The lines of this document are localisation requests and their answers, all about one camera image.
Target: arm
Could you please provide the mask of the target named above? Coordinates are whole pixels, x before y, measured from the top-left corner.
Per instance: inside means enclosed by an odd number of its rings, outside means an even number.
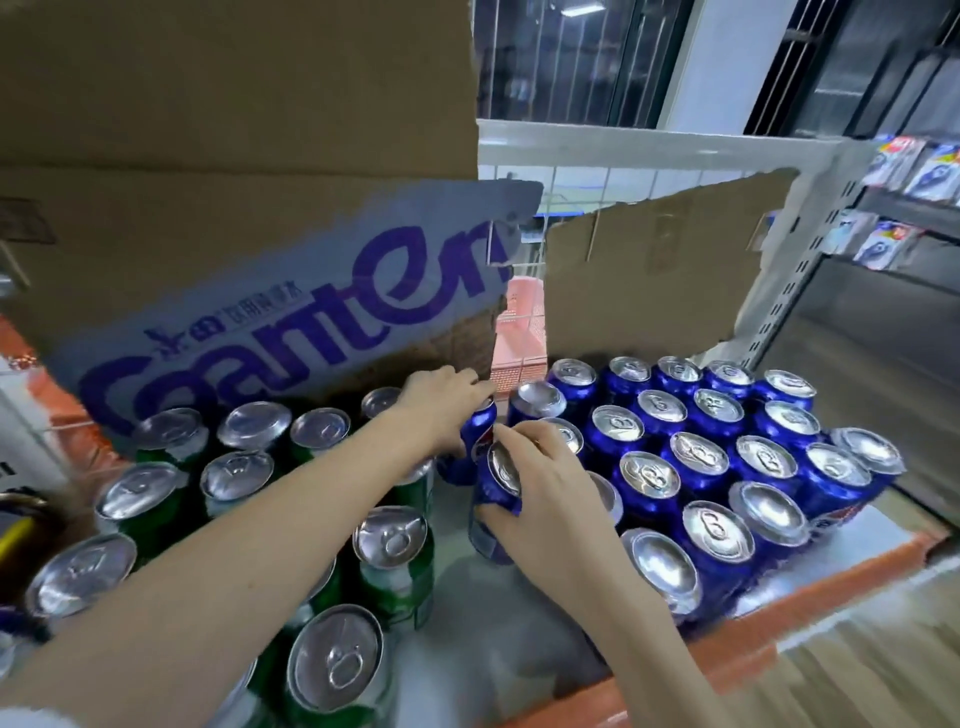
[[[423,458],[462,449],[493,391],[452,367],[411,376],[345,442],[172,547],[42,647],[0,707],[82,726],[203,725],[380,498]]]
[[[478,511],[530,580],[584,628],[610,665],[634,726],[732,728],[666,603],[636,573],[580,462],[556,427],[496,426],[520,475],[519,516]]]

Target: hand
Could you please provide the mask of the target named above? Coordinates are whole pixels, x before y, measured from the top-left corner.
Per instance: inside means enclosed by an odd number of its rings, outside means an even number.
[[[596,485],[552,424],[494,426],[513,457],[523,507],[514,516],[498,505],[477,514],[523,573],[590,631],[623,587],[649,600],[651,616],[669,623],[666,604],[636,573],[613,529]]]
[[[413,372],[391,409],[409,415],[417,427],[427,428],[432,454],[463,457],[460,428],[495,391],[493,382],[478,381],[472,369],[457,372],[447,365],[433,372]]]

